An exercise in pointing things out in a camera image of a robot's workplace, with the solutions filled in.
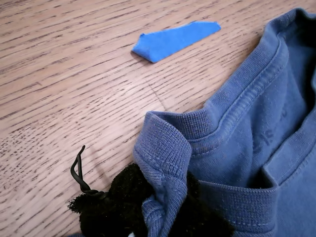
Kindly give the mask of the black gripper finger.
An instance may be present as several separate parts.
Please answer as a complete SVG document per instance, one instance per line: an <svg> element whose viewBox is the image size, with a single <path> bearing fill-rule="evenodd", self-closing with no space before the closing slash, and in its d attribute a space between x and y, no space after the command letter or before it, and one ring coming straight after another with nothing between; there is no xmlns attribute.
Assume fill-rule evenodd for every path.
<svg viewBox="0 0 316 237"><path fill-rule="evenodd" d="M171 227L171 237L231 237L234 227L200 199L200 185L187 173L187 196Z"/></svg>
<svg viewBox="0 0 316 237"><path fill-rule="evenodd" d="M139 166L133 163L113 179L107 192L85 187L68 208L79 214L85 237L146 237L142 204L153 193Z"/></svg>

